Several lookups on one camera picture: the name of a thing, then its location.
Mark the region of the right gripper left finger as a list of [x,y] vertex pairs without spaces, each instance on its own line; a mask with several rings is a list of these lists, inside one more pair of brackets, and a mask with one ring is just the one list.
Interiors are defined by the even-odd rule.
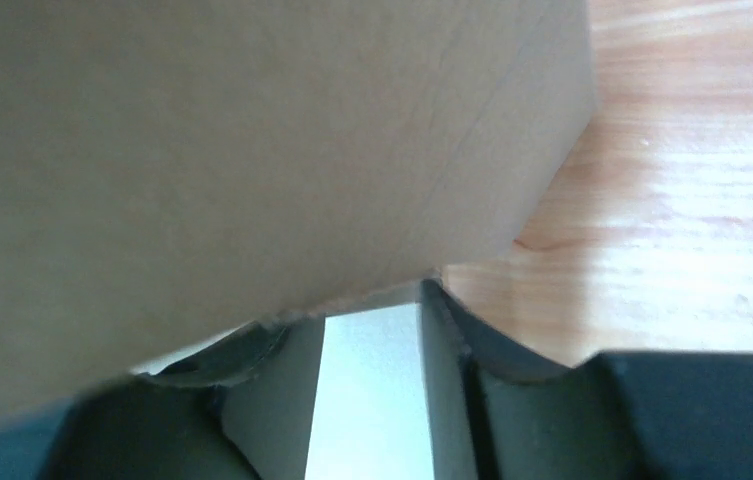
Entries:
[[0,479],[301,479],[325,323],[251,325],[0,424]]

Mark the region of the cardboard sheet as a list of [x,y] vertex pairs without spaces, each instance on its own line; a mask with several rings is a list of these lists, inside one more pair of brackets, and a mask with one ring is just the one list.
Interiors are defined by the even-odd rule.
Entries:
[[506,252],[595,107],[583,1],[0,1],[0,422]]

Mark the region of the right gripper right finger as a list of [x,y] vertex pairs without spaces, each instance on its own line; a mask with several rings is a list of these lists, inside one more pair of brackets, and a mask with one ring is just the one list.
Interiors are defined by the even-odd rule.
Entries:
[[753,479],[753,353],[603,351],[576,367],[434,280],[420,340],[439,479]]

